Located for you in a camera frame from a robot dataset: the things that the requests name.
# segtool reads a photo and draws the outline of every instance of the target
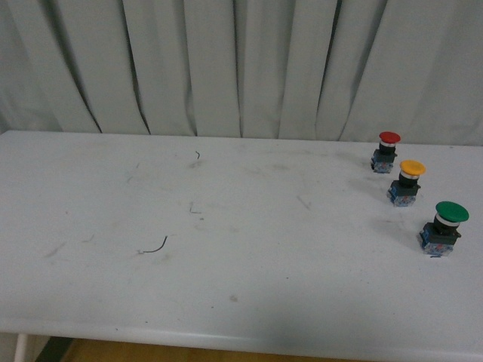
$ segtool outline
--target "green button cap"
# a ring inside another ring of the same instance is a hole
[[[436,205],[436,211],[445,220],[463,222],[469,219],[468,210],[451,201],[442,201]]]

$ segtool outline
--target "white table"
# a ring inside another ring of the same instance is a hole
[[[483,149],[401,144],[379,175],[376,147],[4,133],[0,331],[483,361]],[[397,208],[407,158],[428,171]],[[443,200],[470,219],[430,258],[417,234]]]

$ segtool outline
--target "yellow button cap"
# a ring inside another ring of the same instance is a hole
[[[401,170],[411,176],[419,176],[426,172],[424,165],[415,160],[401,162]]]

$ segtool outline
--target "wooden floor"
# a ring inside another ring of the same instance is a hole
[[[139,345],[76,339],[62,362],[343,362],[326,358],[279,356],[197,348]]]

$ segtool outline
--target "curtain fold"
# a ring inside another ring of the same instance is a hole
[[[240,137],[233,3],[184,2],[198,136]]]
[[[0,133],[61,130],[38,86],[10,9],[0,2]]]
[[[117,0],[57,2],[88,108],[106,133],[147,134],[134,93],[130,45]]]
[[[440,50],[448,40],[458,4],[389,0],[341,140],[370,141],[378,130],[390,129],[405,142],[414,142],[408,130],[424,102],[435,65],[441,62]],[[448,71],[451,66],[445,64]],[[432,126],[436,128],[437,123],[435,120]],[[441,143],[441,137],[436,129],[433,135],[424,135],[434,143]]]
[[[7,0],[7,4],[38,84],[62,130],[99,132],[63,58],[53,26],[48,22],[41,4],[28,0]]]
[[[483,144],[477,0],[0,0],[0,132]]]
[[[140,106],[151,134],[193,136],[183,3],[124,0]]]
[[[278,138],[295,2],[239,0],[235,5],[241,133]]]
[[[342,2],[318,106],[317,140],[340,138],[385,7],[386,0]]]
[[[335,0],[296,2],[279,138],[314,140]]]

